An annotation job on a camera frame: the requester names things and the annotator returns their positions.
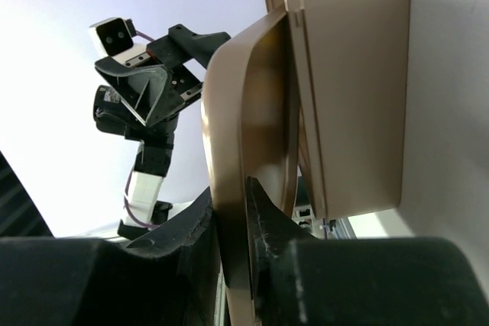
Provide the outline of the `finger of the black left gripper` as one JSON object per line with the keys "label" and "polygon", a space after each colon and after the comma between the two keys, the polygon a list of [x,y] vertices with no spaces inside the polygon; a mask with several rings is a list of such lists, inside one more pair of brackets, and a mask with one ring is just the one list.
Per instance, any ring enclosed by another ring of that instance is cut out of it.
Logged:
{"label": "finger of the black left gripper", "polygon": [[127,109],[145,126],[151,127],[174,114],[172,74],[147,71],[146,66],[130,68],[111,57],[95,62],[96,72],[121,96]]}
{"label": "finger of the black left gripper", "polygon": [[177,74],[190,60],[207,69],[213,54],[229,40],[231,36],[226,32],[197,34],[177,24],[168,29],[166,36],[147,45],[151,62],[146,65],[146,70],[153,72],[161,69],[167,74]]}

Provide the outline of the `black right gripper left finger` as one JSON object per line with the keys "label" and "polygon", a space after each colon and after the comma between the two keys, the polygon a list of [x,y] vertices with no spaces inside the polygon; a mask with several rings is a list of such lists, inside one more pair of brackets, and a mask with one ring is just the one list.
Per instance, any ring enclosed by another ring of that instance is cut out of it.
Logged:
{"label": "black right gripper left finger", "polygon": [[211,325],[220,259],[209,190],[126,246],[5,238],[3,325]]}

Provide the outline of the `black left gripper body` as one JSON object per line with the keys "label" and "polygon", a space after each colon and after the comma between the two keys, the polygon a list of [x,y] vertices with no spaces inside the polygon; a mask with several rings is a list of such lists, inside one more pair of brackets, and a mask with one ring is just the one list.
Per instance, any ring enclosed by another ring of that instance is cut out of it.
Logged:
{"label": "black left gripper body", "polygon": [[100,85],[93,102],[93,120],[99,131],[123,136],[127,140],[160,143],[172,140],[182,110],[202,95],[203,83],[186,67],[172,74],[174,114],[159,123],[145,127],[123,104],[121,96],[108,84]]}

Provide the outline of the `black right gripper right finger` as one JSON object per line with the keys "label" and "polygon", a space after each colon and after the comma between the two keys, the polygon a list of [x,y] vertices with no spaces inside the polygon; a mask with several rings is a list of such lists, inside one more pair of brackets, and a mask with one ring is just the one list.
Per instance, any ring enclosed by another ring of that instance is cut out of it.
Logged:
{"label": "black right gripper right finger", "polygon": [[253,293],[265,325],[486,325],[465,255],[433,237],[322,240],[245,183]]}

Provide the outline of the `gold tin lid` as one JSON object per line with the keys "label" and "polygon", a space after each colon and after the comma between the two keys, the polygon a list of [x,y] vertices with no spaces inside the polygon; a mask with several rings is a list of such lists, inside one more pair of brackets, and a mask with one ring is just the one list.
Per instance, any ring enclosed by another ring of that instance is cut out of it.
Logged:
{"label": "gold tin lid", "polygon": [[257,178],[287,214],[296,194],[299,97],[288,36],[279,6],[214,53],[204,82],[202,138],[233,325],[255,323],[246,179]]}

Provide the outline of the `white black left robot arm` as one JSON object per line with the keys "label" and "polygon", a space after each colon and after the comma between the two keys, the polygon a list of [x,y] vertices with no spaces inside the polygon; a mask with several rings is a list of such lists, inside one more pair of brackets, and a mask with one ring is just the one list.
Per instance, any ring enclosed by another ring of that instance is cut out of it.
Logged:
{"label": "white black left robot arm", "polygon": [[96,128],[139,144],[118,225],[119,236],[134,240],[163,224],[172,207],[157,197],[170,168],[179,114],[201,98],[203,87],[186,63],[206,68],[231,37],[177,24],[167,35],[137,44],[134,38],[143,33],[124,18],[109,18],[89,32],[102,56],[94,67],[105,80],[93,102]]}

